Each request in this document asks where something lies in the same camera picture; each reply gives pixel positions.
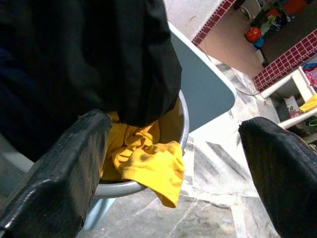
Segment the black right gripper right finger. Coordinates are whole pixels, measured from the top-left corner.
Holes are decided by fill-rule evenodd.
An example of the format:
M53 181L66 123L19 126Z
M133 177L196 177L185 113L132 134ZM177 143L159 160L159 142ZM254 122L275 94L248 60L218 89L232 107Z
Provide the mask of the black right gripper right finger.
M239 134L253 183L282 238L317 236L317 154L298 135L255 117Z

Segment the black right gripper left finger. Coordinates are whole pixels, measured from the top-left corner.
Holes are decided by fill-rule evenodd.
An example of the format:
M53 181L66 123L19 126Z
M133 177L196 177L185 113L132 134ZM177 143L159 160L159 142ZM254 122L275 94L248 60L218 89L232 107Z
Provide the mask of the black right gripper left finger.
M100 181L110 117L81 116L27 172L0 212L3 238L74 238Z

